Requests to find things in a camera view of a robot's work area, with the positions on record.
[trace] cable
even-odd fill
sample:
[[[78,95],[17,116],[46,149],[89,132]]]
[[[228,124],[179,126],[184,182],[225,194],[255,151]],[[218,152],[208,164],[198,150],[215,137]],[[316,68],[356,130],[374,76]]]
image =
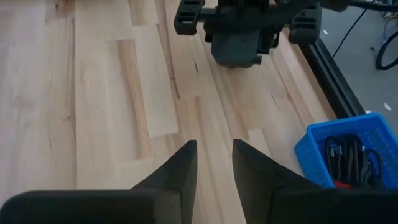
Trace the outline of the cable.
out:
[[[381,46],[379,52],[377,53],[377,57],[376,57],[376,68],[377,68],[378,70],[386,71],[386,70],[388,70],[388,69],[390,69],[390,68],[392,68],[392,67],[398,65],[398,58],[395,59],[392,63],[390,63],[389,65],[386,65],[386,66],[382,65],[382,63],[381,63],[381,61],[382,61],[382,59],[383,59],[384,52],[385,52],[386,49],[387,49],[387,46],[388,46],[388,45],[390,44],[390,42],[391,42],[392,40],[394,40],[394,38],[396,38],[397,36],[398,36],[398,31],[395,32],[395,34],[392,34],[392,35],[387,39],[387,41],[383,44],[383,46]]]
[[[344,41],[346,40],[348,34],[351,32],[351,30],[353,30],[354,26],[358,23],[358,21],[362,18],[362,16],[365,14],[365,12],[368,10],[368,8],[366,8],[364,11],[362,11],[361,15],[359,15],[359,17],[355,20],[354,24],[351,26],[351,28],[349,28],[348,32],[346,33],[346,35],[343,37],[343,40],[341,40],[340,44],[338,45],[337,49],[335,50],[335,53],[333,54],[333,56],[331,56],[330,60],[333,60],[337,54],[337,52],[340,50],[340,47],[343,45]]]
[[[370,9],[373,11],[381,12],[398,12],[398,5],[388,5],[388,4],[374,4],[372,2],[354,0],[350,3],[350,6],[360,7],[362,9]]]
[[[371,155],[374,155],[376,160],[371,159]],[[384,188],[381,156],[373,149],[366,149],[357,135],[327,137],[325,164],[338,188]]]

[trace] plastic crate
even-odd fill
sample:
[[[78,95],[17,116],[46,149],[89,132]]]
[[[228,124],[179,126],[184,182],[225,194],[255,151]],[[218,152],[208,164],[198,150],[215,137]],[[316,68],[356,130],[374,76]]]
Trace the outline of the plastic crate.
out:
[[[384,118],[377,113],[309,125],[306,135],[295,146],[305,177],[322,187],[335,187],[325,165],[325,139],[344,134],[358,135],[367,149],[380,154],[384,186],[398,189],[398,143]]]

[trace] wooden tabletop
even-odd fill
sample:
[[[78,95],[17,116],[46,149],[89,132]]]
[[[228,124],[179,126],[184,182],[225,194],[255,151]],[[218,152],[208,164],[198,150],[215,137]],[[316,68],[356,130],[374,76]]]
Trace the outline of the wooden tabletop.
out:
[[[215,0],[206,0],[209,6]],[[302,173],[294,146],[333,119],[298,47],[219,67],[178,0],[0,2],[0,203],[32,189],[128,189],[198,141],[194,223],[244,223],[234,138]]]

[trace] red object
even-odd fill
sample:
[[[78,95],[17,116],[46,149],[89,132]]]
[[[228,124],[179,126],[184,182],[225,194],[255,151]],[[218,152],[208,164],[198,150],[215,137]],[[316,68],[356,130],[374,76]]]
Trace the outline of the red object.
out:
[[[334,180],[333,183],[335,184],[336,188],[338,189],[350,189],[352,186],[350,184],[344,184],[340,181]]]

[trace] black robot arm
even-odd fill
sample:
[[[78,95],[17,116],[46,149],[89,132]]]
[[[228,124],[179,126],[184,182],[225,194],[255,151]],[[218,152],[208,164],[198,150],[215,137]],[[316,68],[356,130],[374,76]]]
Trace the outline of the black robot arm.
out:
[[[278,46],[279,33],[289,27],[291,43],[312,43],[320,33],[318,0],[219,0],[214,9],[204,0],[181,0],[174,27],[178,35],[195,35],[204,23],[216,62],[225,67],[248,68],[261,63],[259,54]]]

